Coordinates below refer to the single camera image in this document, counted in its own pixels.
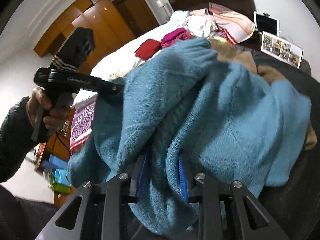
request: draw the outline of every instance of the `blue gripper pad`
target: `blue gripper pad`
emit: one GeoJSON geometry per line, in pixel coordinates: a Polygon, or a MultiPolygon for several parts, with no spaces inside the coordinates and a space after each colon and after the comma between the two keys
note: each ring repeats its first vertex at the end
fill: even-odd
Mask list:
{"type": "Polygon", "coordinates": [[[188,195],[188,181],[185,174],[185,171],[183,169],[182,159],[181,156],[178,158],[179,161],[179,180],[180,180],[180,188],[183,200],[188,203],[189,195],[188,195]]]}
{"type": "Polygon", "coordinates": [[[137,198],[140,199],[143,192],[145,191],[146,180],[148,176],[148,157],[147,155],[144,156],[143,163],[141,165],[141,170],[139,173],[139,177],[137,180],[137,198]]]}

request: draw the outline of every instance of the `tablet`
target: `tablet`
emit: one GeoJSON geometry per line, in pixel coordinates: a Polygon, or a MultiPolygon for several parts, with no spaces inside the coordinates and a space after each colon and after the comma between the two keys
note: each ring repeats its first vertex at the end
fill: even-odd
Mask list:
{"type": "Polygon", "coordinates": [[[254,12],[254,23],[258,28],[259,33],[262,32],[271,33],[273,35],[280,35],[280,23],[279,20],[272,17],[265,16],[263,14],[254,12]]]}

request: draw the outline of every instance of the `magenta cloth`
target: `magenta cloth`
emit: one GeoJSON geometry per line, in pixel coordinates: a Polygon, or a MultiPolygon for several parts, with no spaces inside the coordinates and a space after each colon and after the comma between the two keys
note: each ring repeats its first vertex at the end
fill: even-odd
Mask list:
{"type": "Polygon", "coordinates": [[[162,48],[170,47],[171,45],[175,44],[177,40],[187,41],[192,39],[192,35],[190,31],[186,30],[184,33],[179,34],[174,40],[166,42],[162,44],[162,48]]]}
{"type": "Polygon", "coordinates": [[[178,35],[180,35],[181,33],[184,33],[184,32],[186,32],[186,30],[184,28],[178,28],[178,29],[174,30],[173,32],[168,33],[161,40],[161,46],[164,43],[175,40],[178,35]]]}

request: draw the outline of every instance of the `pink pillow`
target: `pink pillow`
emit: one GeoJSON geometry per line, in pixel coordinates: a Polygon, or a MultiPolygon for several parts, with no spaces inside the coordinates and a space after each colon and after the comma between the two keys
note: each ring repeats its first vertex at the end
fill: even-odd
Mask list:
{"type": "Polygon", "coordinates": [[[249,39],[256,30],[254,22],[247,16],[215,3],[209,3],[208,9],[192,11],[190,14],[215,21],[223,37],[233,45],[249,39]]]}

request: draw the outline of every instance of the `red cloth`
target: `red cloth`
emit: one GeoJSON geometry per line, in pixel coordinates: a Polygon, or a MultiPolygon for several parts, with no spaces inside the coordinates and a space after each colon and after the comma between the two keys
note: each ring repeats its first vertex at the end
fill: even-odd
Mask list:
{"type": "Polygon", "coordinates": [[[162,43],[162,48],[167,48],[169,46],[172,46],[176,43],[177,40],[187,41],[192,39],[192,35],[189,30],[186,30],[185,32],[179,34],[174,40],[168,41],[166,43],[162,43]]]}
{"type": "Polygon", "coordinates": [[[135,51],[136,57],[142,60],[148,60],[161,48],[161,42],[148,39],[135,51]]]}

